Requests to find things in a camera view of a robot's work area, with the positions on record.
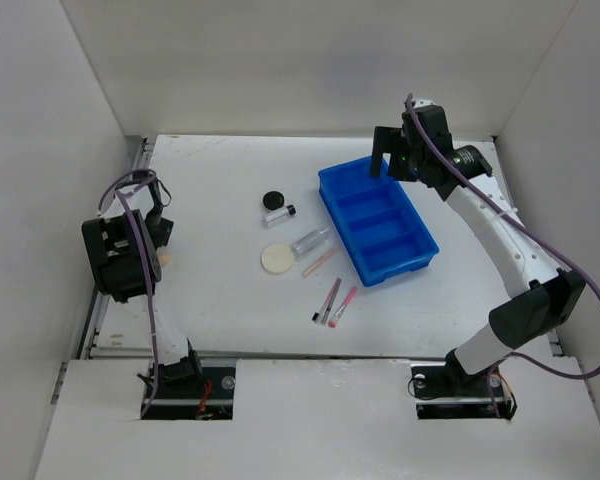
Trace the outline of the beige makeup sponge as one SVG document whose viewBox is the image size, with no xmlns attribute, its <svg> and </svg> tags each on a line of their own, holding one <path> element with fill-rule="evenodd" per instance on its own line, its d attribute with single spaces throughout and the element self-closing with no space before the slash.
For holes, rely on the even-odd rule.
<svg viewBox="0 0 600 480">
<path fill-rule="evenodd" d="M 170 265 L 173 262 L 173 253 L 170 248 L 161 248 L 158 252 L 158 260 L 162 268 Z"/>
</svg>

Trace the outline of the clear vial black cap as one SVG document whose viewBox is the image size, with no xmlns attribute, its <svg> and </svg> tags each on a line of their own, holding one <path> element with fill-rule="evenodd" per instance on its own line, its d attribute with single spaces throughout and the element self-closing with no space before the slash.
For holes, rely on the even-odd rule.
<svg viewBox="0 0 600 480">
<path fill-rule="evenodd" d="M 286 222 L 296 215 L 294 205 L 285 205 L 276 210 L 266 213 L 262 218 L 262 223 L 266 228 L 279 225 Z"/>
</svg>

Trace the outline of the clear plastic bottle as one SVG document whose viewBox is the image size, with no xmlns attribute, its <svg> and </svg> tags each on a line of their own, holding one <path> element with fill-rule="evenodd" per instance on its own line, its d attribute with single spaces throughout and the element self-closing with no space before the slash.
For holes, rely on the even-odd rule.
<svg viewBox="0 0 600 480">
<path fill-rule="evenodd" d="M 291 245 L 294 259 L 299 261 L 325 244 L 330 238 L 329 228 L 315 229 Z"/>
</svg>

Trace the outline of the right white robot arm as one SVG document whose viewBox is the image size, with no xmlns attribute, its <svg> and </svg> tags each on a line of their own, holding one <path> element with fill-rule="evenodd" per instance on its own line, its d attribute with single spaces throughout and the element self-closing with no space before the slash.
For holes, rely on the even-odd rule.
<svg viewBox="0 0 600 480">
<path fill-rule="evenodd" d="M 498 361 L 565 323 L 585 281 L 519 230 L 520 220 L 491 165 L 477 147 L 454 145 L 442 107 L 419 107 L 402 119 L 398 128 L 375 128 L 371 176 L 379 176 L 387 160 L 393 179 L 434 189 L 472 230 L 510 298 L 490 311 L 486 326 L 446 357 L 445 386 L 464 394 Z"/>
</svg>

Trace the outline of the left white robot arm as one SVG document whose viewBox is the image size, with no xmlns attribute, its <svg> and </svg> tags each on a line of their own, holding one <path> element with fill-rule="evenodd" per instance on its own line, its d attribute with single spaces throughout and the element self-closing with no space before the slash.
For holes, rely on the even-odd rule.
<svg viewBox="0 0 600 480">
<path fill-rule="evenodd" d="M 153 365 L 140 378 L 149 392 L 189 397 L 205 382 L 199 356 L 158 307 L 163 267 L 159 250 L 168 245 L 174 228 L 163 216 L 169 204 L 162 198 L 165 192 L 156 178 L 119 181 L 105 191 L 112 203 L 99 206 L 96 217 L 82 223 L 81 233 L 97 290 L 145 322 L 140 331 L 150 345 Z"/>
</svg>

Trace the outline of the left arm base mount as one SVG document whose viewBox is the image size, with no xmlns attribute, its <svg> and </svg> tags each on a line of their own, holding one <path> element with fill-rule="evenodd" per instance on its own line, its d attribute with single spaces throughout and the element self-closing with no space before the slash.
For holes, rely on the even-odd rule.
<svg viewBox="0 0 600 480">
<path fill-rule="evenodd" d="M 140 407 L 142 420 L 225 421 L 233 419 L 237 380 L 236 362 L 203 359 L 202 379 L 194 372 L 177 380 L 160 380 L 153 400 L 152 374 L 138 374 L 144 384 Z"/>
</svg>

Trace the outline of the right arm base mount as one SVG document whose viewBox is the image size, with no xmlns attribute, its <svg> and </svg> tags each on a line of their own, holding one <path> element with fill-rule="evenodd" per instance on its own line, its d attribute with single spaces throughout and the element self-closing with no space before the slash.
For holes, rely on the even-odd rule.
<svg viewBox="0 0 600 480">
<path fill-rule="evenodd" d="M 444 362 L 411 364 L 407 389 L 419 420 L 514 418 L 518 402 L 498 367 L 458 381 L 445 367 Z"/>
</svg>

